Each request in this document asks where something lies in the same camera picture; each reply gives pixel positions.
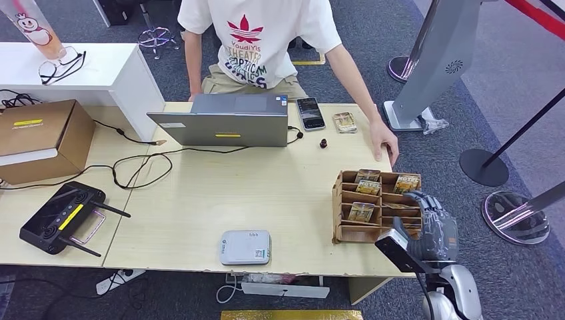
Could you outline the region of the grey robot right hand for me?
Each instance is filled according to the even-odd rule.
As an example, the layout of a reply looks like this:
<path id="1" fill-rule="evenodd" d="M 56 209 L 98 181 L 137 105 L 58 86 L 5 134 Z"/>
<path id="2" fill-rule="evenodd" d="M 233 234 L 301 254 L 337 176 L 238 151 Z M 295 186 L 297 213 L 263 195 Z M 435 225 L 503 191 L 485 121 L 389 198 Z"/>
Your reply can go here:
<path id="1" fill-rule="evenodd" d="M 400 217 L 393 219 L 393 229 L 403 238 L 404 248 L 421 261 L 455 261 L 458 254 L 458 227 L 456 219 L 447 212 L 437 198 L 422 191 L 403 194 L 415 200 L 422 225 L 419 236 L 412 238 Z"/>

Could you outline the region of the person's left hand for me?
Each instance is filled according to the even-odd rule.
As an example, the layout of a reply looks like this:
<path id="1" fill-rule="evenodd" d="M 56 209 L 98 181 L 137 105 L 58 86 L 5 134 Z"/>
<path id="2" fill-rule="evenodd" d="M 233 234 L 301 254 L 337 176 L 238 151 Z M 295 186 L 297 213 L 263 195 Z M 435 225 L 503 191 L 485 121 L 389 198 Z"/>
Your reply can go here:
<path id="1" fill-rule="evenodd" d="M 383 150 L 386 150 L 390 166 L 393 167 L 400 154 L 397 137 L 381 119 L 370 120 L 369 127 L 374 158 L 381 161 Z"/>

